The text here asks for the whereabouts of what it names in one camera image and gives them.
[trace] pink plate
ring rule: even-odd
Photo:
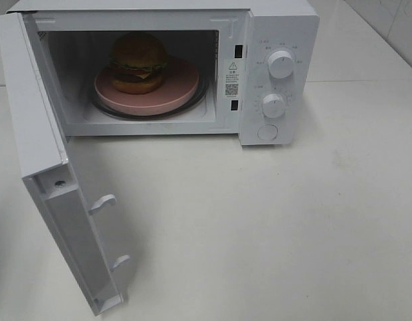
[[[187,60],[171,57],[160,87],[147,94],[126,94],[111,84],[112,70],[105,67],[95,78],[94,87],[105,105],[135,116],[170,112],[188,102],[199,84],[196,67]]]

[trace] qr code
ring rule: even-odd
[[[237,96],[239,94],[239,84],[226,84],[225,85],[225,95],[226,96]]]

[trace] white countertop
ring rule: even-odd
[[[89,202],[118,198],[98,222],[111,256],[136,258],[128,303],[99,318],[412,320],[412,81],[307,84],[285,147],[70,146]],[[0,88],[0,321],[97,320],[18,174]]]
[[[308,82],[412,80],[411,67],[345,1],[309,1],[320,26]]]

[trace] white microwave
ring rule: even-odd
[[[129,257],[108,261],[94,214],[115,197],[86,203],[68,138],[238,134],[242,145],[288,144],[318,23],[305,0],[21,0],[0,16],[23,182],[93,313],[122,302],[113,274]],[[98,99],[97,75],[130,31],[197,70],[193,95],[172,112],[122,114]]]

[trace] hamburger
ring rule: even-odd
[[[163,82],[168,55],[156,37],[145,32],[130,32],[112,46],[110,67],[112,86],[127,94],[146,94]]]

